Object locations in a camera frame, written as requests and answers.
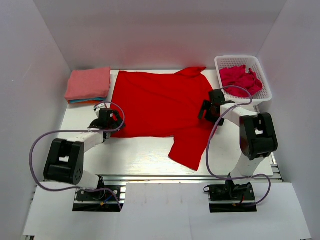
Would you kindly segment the red t shirt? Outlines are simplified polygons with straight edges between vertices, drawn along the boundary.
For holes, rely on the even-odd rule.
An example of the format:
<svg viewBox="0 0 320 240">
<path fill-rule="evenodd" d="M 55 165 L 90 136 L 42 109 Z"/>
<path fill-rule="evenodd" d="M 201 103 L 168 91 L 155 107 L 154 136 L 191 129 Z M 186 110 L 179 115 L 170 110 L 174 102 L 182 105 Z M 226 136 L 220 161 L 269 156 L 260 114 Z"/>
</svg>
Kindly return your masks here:
<svg viewBox="0 0 320 240">
<path fill-rule="evenodd" d="M 125 127 L 113 137 L 173 137 L 168 157 L 197 171 L 213 129 L 211 122 L 198 118 L 213 89 L 204 70 L 200 66 L 169 74 L 119 71 L 111 101 L 124 111 Z"/>
</svg>

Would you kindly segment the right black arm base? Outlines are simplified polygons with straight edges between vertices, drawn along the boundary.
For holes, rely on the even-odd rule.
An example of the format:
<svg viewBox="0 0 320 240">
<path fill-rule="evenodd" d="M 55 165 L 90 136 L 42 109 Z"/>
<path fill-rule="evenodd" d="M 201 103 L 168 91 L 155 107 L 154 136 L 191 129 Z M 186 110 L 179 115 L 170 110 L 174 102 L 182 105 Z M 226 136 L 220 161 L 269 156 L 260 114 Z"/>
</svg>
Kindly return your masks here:
<svg viewBox="0 0 320 240">
<path fill-rule="evenodd" d="M 211 184 L 203 188 L 208 194 L 210 213 L 253 213 L 257 212 L 252 184 L 235 184 L 228 179 L 224 184 Z"/>
</svg>

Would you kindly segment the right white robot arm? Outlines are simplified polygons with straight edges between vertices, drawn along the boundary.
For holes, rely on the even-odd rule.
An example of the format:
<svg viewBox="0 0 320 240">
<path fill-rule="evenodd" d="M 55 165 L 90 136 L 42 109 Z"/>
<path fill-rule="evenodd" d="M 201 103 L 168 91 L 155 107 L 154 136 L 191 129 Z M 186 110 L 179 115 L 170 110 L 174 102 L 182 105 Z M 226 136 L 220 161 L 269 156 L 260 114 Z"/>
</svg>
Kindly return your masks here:
<svg viewBox="0 0 320 240">
<path fill-rule="evenodd" d="M 242 185 L 248 184 L 252 178 L 258 176 L 254 173 L 260 163 L 278 149 L 278 140 L 272 116 L 269 113 L 257 113 L 244 108 L 253 102 L 253 97 L 246 89 L 239 87 L 248 97 L 244 102 L 226 100 L 224 89 L 223 87 L 208 93 L 209 100 L 203 101 L 198 118 L 205 118 L 214 123 L 205 152 L 207 170 L 217 179 L 232 181 L 225 187 L 225 192 L 229 198 L 236 200 L 244 193 Z M 222 178 L 210 170 L 209 148 L 217 128 L 222 126 L 225 120 L 239 127 L 241 155 L 235 168 L 226 178 Z"/>
</svg>

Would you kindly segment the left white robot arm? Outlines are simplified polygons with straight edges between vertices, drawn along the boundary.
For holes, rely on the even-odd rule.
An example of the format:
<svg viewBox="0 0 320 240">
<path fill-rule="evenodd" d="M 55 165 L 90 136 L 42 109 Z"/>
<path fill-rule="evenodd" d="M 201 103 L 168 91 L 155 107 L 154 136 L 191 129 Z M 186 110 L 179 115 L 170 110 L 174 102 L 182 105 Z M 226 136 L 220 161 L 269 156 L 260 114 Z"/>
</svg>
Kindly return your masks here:
<svg viewBox="0 0 320 240">
<path fill-rule="evenodd" d="M 112 133 L 125 123 L 117 110 L 101 108 L 87 132 L 69 138 L 52 141 L 44 167 L 46 180 L 66 183 L 88 190 L 90 196 L 99 200 L 105 196 L 106 187 L 98 175 L 84 170 L 85 153 L 103 144 Z"/>
</svg>

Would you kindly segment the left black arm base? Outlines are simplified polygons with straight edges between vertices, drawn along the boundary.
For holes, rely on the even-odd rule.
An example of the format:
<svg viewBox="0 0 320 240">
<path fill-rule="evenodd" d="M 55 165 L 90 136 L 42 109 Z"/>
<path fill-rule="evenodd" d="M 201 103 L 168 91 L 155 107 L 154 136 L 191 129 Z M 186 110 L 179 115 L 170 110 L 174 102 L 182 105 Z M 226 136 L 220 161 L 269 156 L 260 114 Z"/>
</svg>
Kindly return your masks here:
<svg viewBox="0 0 320 240">
<path fill-rule="evenodd" d="M 125 186 L 105 180 L 99 177 L 97 192 L 77 190 L 72 211 L 91 213 L 119 213 L 125 203 Z"/>
</svg>

